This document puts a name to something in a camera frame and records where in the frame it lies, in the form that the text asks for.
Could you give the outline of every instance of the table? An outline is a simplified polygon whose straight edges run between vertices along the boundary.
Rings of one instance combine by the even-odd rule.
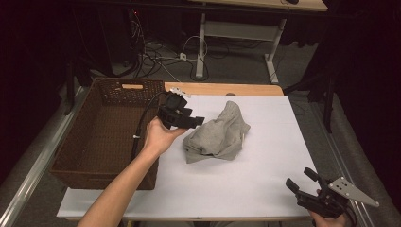
[[[307,11],[327,11],[327,6],[322,0],[300,0],[296,5],[288,3],[286,0],[191,0],[193,2],[200,2],[203,4],[228,4],[246,7],[260,7],[260,8],[276,8],[291,10],[307,10]],[[277,84],[278,77],[273,65],[274,54],[280,42],[281,35],[287,19],[282,19],[278,26],[261,26],[229,22],[217,22],[206,20],[205,13],[202,14],[200,19],[200,47],[197,60],[196,77],[201,79],[203,77],[204,65],[204,37],[227,37],[227,38],[241,38],[249,40],[269,41],[273,42],[269,54],[265,55],[266,65],[268,67],[269,78],[271,83]]]
[[[171,86],[192,94],[187,107],[193,109],[192,115],[205,116],[205,122],[216,118],[227,100],[235,101],[251,129],[243,150],[231,162],[208,159],[188,165],[182,149],[185,135],[178,138],[160,157],[155,189],[135,192],[125,219],[274,221],[308,218],[307,211],[296,205],[285,182],[290,177],[304,191],[314,193],[319,186],[303,171],[307,166],[315,167],[288,98],[282,95],[279,87],[166,84],[167,89]],[[58,217],[80,219],[100,193],[101,190],[68,188]]]

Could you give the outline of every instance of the gray floor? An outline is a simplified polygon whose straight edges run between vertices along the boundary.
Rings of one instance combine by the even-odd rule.
[[[226,45],[218,44],[213,40],[209,43],[208,57],[206,57],[209,78],[205,82],[270,84],[263,57],[263,54],[270,48],[269,44],[224,42],[229,46],[229,53]],[[155,48],[155,46],[159,45],[149,45],[148,49]],[[274,64],[281,87],[287,87],[300,80],[315,49],[316,46],[298,48],[296,44],[278,48]],[[158,52],[164,57],[175,56],[166,48],[159,49]],[[188,59],[196,58],[196,54],[192,54],[195,53],[194,49],[191,50],[190,46],[184,52]],[[168,61],[164,61],[164,64],[168,72],[162,67],[149,78],[175,81],[176,79],[171,77],[170,73],[182,82],[193,81],[189,77],[191,69],[189,63],[167,65]],[[193,65],[192,76],[195,73],[195,63]],[[115,68],[116,71],[124,70],[119,65],[116,65]],[[392,205],[391,198],[387,195],[383,184],[363,154],[346,116],[343,115],[340,102],[335,97],[332,117],[333,133],[328,134],[322,126],[322,104],[309,103],[306,95],[307,92],[294,92],[289,95],[289,99],[318,172],[325,178],[337,178],[340,175],[349,174],[352,178],[349,180],[352,180],[357,187],[380,201],[379,208],[367,207],[368,215],[359,219],[360,226],[401,226],[400,214]],[[1,214],[6,211],[26,174],[55,133],[63,119],[63,111],[64,106],[61,105],[1,185]],[[64,191],[64,185],[46,171],[14,226],[76,226],[74,221],[56,218]],[[278,223],[271,223],[270,226],[278,226]],[[309,220],[288,221],[283,222],[282,226],[311,226],[311,224]]]

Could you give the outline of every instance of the hand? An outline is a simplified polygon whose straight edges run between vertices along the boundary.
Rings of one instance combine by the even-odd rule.
[[[315,212],[309,211],[309,214],[316,222],[316,227],[345,227],[345,216],[340,215],[338,218],[323,218]]]
[[[170,148],[178,136],[186,131],[187,129],[168,130],[156,116],[147,125],[147,136],[143,150],[151,150],[160,156]]]

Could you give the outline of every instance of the white metal desk frame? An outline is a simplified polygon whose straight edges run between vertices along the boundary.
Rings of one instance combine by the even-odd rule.
[[[286,20],[287,19],[282,19],[279,26],[260,26],[251,24],[206,21],[205,14],[203,13],[200,20],[200,50],[197,61],[196,78],[203,78],[204,37],[215,36],[273,42],[270,53],[265,54],[265,61],[266,65],[268,66],[271,83],[277,84],[278,78],[272,61],[280,42]]]

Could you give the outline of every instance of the desk leg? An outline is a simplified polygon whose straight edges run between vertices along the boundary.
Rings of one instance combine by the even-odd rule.
[[[273,65],[273,58],[274,58],[274,54],[277,50],[278,44],[280,42],[281,34],[283,34],[283,30],[284,30],[284,26],[286,25],[286,21],[287,21],[287,19],[281,20],[280,25],[274,36],[274,41],[273,41],[273,46],[272,46],[271,52],[269,54],[265,55],[265,61],[266,61],[266,65],[268,66],[270,81],[273,84],[278,83],[277,74],[276,74],[276,71],[275,71],[274,65]]]
[[[203,78],[203,62],[204,62],[204,57],[203,57],[203,46],[204,46],[204,22],[205,22],[205,15],[204,13],[201,15],[200,19],[200,51],[198,54],[198,61],[197,61],[197,72],[195,77],[197,79],[202,79]]]

